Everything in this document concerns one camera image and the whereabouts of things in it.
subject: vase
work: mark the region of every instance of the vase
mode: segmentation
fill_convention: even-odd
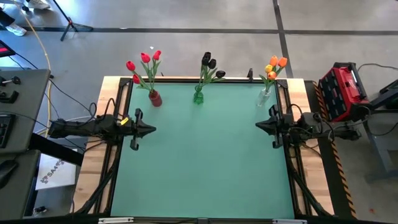
[[[162,97],[160,97],[159,92],[156,90],[154,90],[153,92],[149,92],[149,99],[152,102],[152,105],[156,107],[161,106],[163,103]]]
[[[202,104],[204,102],[203,93],[201,92],[201,86],[195,86],[195,94],[193,94],[193,102],[196,104]]]
[[[264,106],[268,98],[271,96],[271,89],[264,88],[260,91],[259,97],[257,99],[257,106]]]

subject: keyboard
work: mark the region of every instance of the keyboard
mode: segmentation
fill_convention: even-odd
[[[7,146],[7,141],[12,131],[14,120],[14,114],[0,114],[0,149]]]

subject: red glass vase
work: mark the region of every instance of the red glass vase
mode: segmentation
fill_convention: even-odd
[[[149,93],[149,99],[152,102],[152,105],[154,106],[161,106],[163,103],[162,97],[160,97],[159,92],[156,90]]]

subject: wooden table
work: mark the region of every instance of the wooden table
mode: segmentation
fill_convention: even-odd
[[[120,78],[123,77],[104,77],[98,98],[97,114],[103,114],[108,100],[110,98],[116,98]],[[164,77],[164,78],[196,78],[196,77]],[[287,83],[288,83],[291,103],[299,105],[303,112],[310,112],[310,106],[307,98],[307,92],[305,90],[304,81],[299,78],[291,78],[287,79]],[[120,113],[122,113],[124,109],[124,99],[126,97],[126,94],[127,90],[124,90],[122,97],[122,104],[119,108]],[[280,94],[281,97],[284,98],[283,91],[280,90]],[[284,104],[285,101],[281,100],[281,102],[282,102],[282,107],[285,110],[286,109],[286,105]],[[114,109],[113,105],[111,104],[109,106],[108,113],[109,114],[113,113],[113,109]],[[294,113],[294,118],[296,120],[299,119],[300,112],[297,108],[293,107],[293,113]],[[97,142],[89,143],[87,144],[87,147],[91,147],[95,144],[97,144]],[[314,146],[317,144],[317,141],[309,140],[307,144],[309,146]],[[98,182],[100,180],[100,175],[101,175],[101,168],[103,166],[103,161],[104,161],[105,148],[106,144],[101,144],[99,146],[90,149],[85,153],[84,160],[81,165],[80,175],[76,185],[75,195],[73,197],[75,202],[75,210],[78,210],[83,206],[83,204],[88,200],[88,198],[91,196],[95,188],[98,186]],[[111,160],[109,164],[112,164],[115,151],[116,151],[116,146],[113,147],[111,153]],[[322,159],[319,157],[318,154],[304,147],[301,148],[301,154],[302,154],[304,173],[308,188],[311,190],[312,194],[314,194],[318,202],[321,203],[323,208],[329,213],[334,214],[330,193],[328,189],[328,184],[326,181],[326,175],[322,164]],[[303,195],[297,184],[296,184],[296,189],[297,189],[298,203],[300,209],[303,213],[305,213]],[[104,190],[103,199],[100,208],[101,212],[105,209],[106,201],[108,198],[108,192],[109,192],[109,183]]]

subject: black tulip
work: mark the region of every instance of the black tulip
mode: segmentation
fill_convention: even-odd
[[[219,70],[219,71],[216,72],[216,77],[217,78],[223,78],[224,76],[225,76],[225,72],[224,71]]]
[[[214,69],[216,65],[217,65],[216,59],[211,59],[208,66],[210,69]]]
[[[203,58],[201,59],[201,64],[207,66],[209,64],[210,59],[211,59],[211,53],[206,52]]]

